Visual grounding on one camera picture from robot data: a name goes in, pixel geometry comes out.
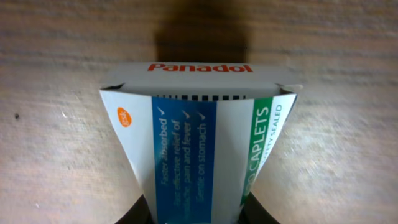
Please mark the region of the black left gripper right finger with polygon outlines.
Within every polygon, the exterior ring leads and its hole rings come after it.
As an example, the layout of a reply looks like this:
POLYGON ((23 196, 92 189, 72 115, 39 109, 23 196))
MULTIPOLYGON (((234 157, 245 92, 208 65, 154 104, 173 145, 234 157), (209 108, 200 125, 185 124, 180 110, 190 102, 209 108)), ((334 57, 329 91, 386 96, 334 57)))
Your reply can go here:
POLYGON ((250 193, 238 218, 239 224, 280 224, 250 193))

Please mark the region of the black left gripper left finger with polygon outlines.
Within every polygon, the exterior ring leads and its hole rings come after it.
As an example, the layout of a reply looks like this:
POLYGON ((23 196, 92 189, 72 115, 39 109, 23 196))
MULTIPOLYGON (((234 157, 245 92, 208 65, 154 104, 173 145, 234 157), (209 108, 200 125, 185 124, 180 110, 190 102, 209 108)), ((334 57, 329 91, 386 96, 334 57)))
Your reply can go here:
POLYGON ((115 224, 154 224, 144 195, 115 224))

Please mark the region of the white Panadol box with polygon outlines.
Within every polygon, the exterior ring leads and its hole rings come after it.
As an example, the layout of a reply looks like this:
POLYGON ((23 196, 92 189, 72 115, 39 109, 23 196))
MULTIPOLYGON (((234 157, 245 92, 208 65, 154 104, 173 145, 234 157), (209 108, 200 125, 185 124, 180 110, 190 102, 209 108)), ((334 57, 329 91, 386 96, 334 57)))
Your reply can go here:
POLYGON ((238 223, 297 100, 288 68, 120 65, 100 90, 154 223, 238 223))

